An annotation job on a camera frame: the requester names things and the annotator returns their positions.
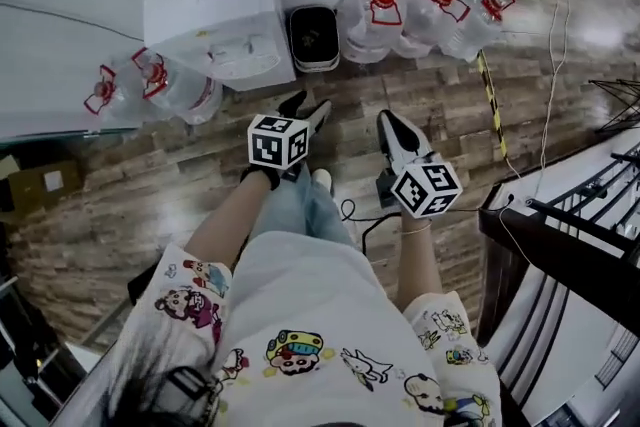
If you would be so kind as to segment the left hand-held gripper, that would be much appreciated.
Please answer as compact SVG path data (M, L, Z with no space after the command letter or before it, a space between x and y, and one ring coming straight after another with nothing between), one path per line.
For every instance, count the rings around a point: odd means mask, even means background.
M248 158L252 165L280 173L295 182L309 154L311 138L327 121L332 102L324 100L297 117L307 91L301 90L277 107L278 115L256 115L247 130Z

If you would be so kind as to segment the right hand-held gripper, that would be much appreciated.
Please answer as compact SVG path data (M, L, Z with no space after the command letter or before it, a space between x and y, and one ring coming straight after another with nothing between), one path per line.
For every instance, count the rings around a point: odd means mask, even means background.
M449 162L416 162L397 168L398 160L428 160L431 146L424 132L406 117L388 109L377 116L380 151L390 168L376 180L382 208L398 204L414 219L446 212L463 188Z

